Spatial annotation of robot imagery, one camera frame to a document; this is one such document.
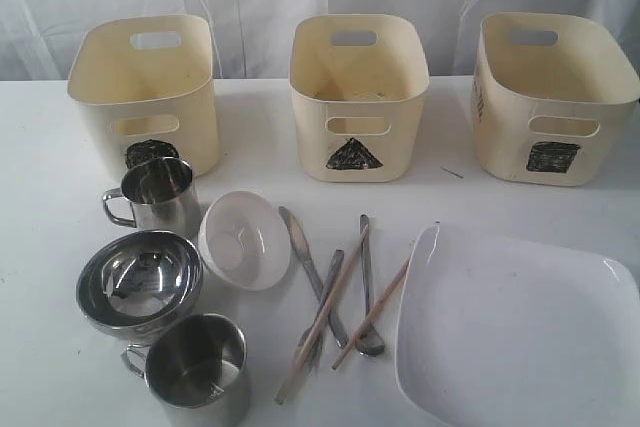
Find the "long wooden chopstick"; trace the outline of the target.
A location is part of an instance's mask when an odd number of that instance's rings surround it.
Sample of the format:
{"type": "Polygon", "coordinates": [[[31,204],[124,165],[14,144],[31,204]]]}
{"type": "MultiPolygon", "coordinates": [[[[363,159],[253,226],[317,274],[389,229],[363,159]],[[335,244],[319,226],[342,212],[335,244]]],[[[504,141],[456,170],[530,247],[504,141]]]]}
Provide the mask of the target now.
{"type": "Polygon", "coordinates": [[[330,312],[333,310],[334,305],[340,300],[342,291],[344,289],[344,285],[349,280],[354,264],[361,250],[361,246],[364,240],[368,236],[368,232],[369,232],[369,227],[366,226],[363,229],[357,243],[355,244],[354,250],[343,261],[343,264],[339,271],[339,275],[337,276],[334,282],[334,285],[331,291],[329,292],[326,298],[326,301],[322,306],[322,309],[316,315],[316,319],[312,324],[311,330],[308,336],[306,337],[303,346],[301,347],[300,351],[296,355],[286,378],[284,379],[281,387],[279,388],[274,398],[274,402],[276,404],[282,405],[285,402],[285,399],[287,398],[296,380],[296,377],[298,376],[298,374],[306,364],[307,358],[309,357],[309,354],[312,350],[314,343],[316,342],[316,339],[324,331],[324,326],[326,324],[328,316],[330,312]]]}

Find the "short wooden chopstick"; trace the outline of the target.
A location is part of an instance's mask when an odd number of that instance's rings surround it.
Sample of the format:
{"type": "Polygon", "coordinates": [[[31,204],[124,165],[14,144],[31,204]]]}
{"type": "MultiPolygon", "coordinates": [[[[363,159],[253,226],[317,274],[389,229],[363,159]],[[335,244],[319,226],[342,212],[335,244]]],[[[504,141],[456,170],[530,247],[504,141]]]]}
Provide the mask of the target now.
{"type": "Polygon", "coordinates": [[[367,327],[373,323],[373,321],[380,315],[380,313],[384,310],[387,302],[391,298],[392,294],[395,292],[397,287],[404,281],[410,260],[407,259],[402,267],[399,269],[395,277],[385,288],[383,293],[380,295],[378,301],[373,305],[370,312],[364,317],[363,321],[359,325],[358,329],[354,332],[352,337],[349,339],[349,342],[344,347],[340,355],[336,358],[334,363],[331,365],[332,370],[337,370],[339,366],[342,364],[344,359],[350,354],[350,352],[355,348],[355,344],[357,340],[361,337],[362,333],[367,329],[367,327]]]}

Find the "stainless steel bowl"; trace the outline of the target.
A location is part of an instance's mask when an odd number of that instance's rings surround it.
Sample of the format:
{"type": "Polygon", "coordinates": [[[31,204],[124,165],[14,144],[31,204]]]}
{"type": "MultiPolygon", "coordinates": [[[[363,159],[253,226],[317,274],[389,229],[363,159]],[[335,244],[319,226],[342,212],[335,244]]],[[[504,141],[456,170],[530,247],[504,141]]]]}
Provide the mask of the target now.
{"type": "Polygon", "coordinates": [[[203,283],[203,263],[190,240],[136,231],[91,257],[78,277],[76,302],[96,330],[147,343],[193,311],[203,283]]]}

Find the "steel spoon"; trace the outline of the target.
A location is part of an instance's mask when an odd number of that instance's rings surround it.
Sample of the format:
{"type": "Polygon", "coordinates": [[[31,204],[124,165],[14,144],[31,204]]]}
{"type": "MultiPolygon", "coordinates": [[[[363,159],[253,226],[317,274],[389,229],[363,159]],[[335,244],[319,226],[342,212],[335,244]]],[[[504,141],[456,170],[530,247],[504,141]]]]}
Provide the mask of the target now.
{"type": "MultiPolygon", "coordinates": [[[[373,306],[373,278],[369,236],[366,236],[363,240],[360,258],[365,314],[368,315],[373,306]]],[[[359,340],[356,342],[356,348],[362,355],[377,357],[384,353],[385,342],[375,329],[374,325],[369,324],[359,337],[359,340]]]]}

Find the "white ceramic bowl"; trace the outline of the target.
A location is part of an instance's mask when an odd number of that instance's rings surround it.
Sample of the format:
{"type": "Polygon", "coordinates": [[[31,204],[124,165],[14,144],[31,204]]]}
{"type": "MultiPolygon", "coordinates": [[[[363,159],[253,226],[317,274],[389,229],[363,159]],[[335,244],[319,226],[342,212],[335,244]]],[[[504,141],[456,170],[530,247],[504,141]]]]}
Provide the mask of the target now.
{"type": "Polygon", "coordinates": [[[289,234],[275,207],[249,191],[232,191],[207,209],[197,245],[209,270],[246,291],[274,287],[291,260],[289,234]]]}

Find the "white square plate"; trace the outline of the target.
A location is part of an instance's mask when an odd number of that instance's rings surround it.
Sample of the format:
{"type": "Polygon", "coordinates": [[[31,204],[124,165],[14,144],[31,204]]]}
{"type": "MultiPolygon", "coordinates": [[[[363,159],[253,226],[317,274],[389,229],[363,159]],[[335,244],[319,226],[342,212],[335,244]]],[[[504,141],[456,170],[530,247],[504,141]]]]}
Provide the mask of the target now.
{"type": "Polygon", "coordinates": [[[635,426],[638,285],[602,255],[437,223],[410,257],[395,371],[440,426],[635,426]]]}

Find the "cream bin with triangle mark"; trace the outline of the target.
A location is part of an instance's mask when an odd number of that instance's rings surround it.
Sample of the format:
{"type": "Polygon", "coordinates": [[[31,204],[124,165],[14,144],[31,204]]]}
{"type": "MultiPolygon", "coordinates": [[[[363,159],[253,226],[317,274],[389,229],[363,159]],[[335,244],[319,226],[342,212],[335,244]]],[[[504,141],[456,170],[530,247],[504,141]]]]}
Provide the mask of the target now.
{"type": "Polygon", "coordinates": [[[408,170],[429,86],[411,22],[386,14],[302,21],[289,85],[298,156],[309,176],[374,183],[408,170]]]}

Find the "cream bin with square mark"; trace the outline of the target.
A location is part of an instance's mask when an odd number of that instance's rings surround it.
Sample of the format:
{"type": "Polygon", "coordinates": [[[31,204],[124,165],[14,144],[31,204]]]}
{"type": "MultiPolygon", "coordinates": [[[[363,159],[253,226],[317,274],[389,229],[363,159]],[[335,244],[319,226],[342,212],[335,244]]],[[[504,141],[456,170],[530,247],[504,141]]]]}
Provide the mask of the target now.
{"type": "Polygon", "coordinates": [[[478,160],[497,178],[590,182],[638,100],[636,70],[592,20],[507,12],[481,23],[472,125],[478,160]]]}

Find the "cream bin with circle mark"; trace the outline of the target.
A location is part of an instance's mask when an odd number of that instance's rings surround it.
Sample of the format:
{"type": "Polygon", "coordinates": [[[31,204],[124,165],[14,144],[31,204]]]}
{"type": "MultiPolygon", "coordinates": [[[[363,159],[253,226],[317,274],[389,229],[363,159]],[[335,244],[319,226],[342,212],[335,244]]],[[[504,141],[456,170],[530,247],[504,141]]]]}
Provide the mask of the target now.
{"type": "Polygon", "coordinates": [[[114,179],[150,154],[174,153],[196,175],[219,160],[213,47],[201,17],[135,17],[93,28],[67,92],[114,179]]]}

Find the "steel mug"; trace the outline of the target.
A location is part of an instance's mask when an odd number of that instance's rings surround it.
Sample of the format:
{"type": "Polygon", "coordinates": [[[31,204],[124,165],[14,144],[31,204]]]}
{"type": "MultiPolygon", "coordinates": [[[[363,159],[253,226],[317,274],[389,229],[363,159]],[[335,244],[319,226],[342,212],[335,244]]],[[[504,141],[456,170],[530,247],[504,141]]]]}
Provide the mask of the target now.
{"type": "Polygon", "coordinates": [[[106,217],[115,225],[138,230],[171,231],[185,238],[197,235],[202,212],[191,165],[176,157],[158,157],[131,168],[118,188],[102,195],[106,217]],[[133,218],[118,217],[108,202],[124,198],[133,218]]]}
{"type": "Polygon", "coordinates": [[[189,315],[150,345],[128,345],[121,360],[171,426],[238,426],[249,410],[245,335],[224,315],[189,315]]]}

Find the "steel fork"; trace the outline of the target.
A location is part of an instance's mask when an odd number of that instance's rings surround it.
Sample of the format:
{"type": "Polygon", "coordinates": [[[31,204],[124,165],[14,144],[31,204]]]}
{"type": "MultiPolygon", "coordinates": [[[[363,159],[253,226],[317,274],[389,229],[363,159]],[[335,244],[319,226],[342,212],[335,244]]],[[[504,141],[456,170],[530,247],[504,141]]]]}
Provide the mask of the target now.
{"type": "MultiPolygon", "coordinates": [[[[327,276],[325,278],[325,283],[324,286],[322,288],[321,291],[321,298],[320,298],[320,303],[319,303],[319,307],[317,309],[316,312],[316,316],[313,320],[313,323],[315,323],[317,317],[319,316],[325,302],[326,299],[328,298],[331,289],[333,288],[333,285],[335,283],[335,280],[337,278],[337,276],[339,275],[340,269],[341,269],[341,264],[343,262],[344,259],[344,251],[341,249],[336,249],[333,257],[331,259],[330,265],[329,265],[329,270],[327,272],[327,276]]],[[[297,356],[299,354],[299,351],[301,350],[301,348],[304,345],[304,342],[306,341],[306,338],[308,337],[311,329],[312,329],[313,325],[310,325],[301,335],[296,350],[295,350],[295,356],[297,356]]],[[[323,344],[324,344],[324,334],[322,332],[319,333],[318,337],[316,338],[310,352],[309,355],[306,359],[306,365],[308,367],[308,370],[311,371],[312,369],[317,369],[318,365],[319,365],[319,360],[322,354],[322,349],[323,349],[323,344]]]]}

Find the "steel table knife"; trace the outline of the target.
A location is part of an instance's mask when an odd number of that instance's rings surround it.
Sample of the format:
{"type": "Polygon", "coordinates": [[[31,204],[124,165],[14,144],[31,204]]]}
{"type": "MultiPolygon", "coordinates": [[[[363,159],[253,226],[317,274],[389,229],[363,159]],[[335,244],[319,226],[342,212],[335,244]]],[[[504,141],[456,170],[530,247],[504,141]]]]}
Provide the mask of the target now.
{"type": "MultiPolygon", "coordinates": [[[[293,250],[306,272],[317,300],[320,301],[324,283],[313,262],[304,232],[296,217],[286,207],[279,206],[278,211],[289,232],[293,250]]],[[[335,311],[329,314],[328,323],[337,345],[343,348],[348,342],[347,332],[339,315],[335,311]]]]}

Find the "small dark pin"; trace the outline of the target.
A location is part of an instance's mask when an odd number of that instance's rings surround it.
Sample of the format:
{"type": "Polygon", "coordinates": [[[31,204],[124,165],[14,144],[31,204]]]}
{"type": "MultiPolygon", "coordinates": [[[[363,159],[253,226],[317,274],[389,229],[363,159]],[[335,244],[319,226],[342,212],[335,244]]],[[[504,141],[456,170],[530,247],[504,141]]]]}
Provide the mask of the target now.
{"type": "Polygon", "coordinates": [[[454,172],[454,171],[452,171],[452,170],[450,170],[450,169],[447,169],[447,168],[445,168],[445,167],[443,167],[443,166],[440,166],[440,169],[441,169],[442,171],[444,171],[444,172],[448,173],[448,174],[451,174],[451,175],[453,175],[453,176],[455,176],[455,177],[459,178],[459,179],[464,179],[464,176],[463,176],[463,175],[461,175],[461,174],[459,174],[459,173],[457,173],[457,172],[454,172]]]}

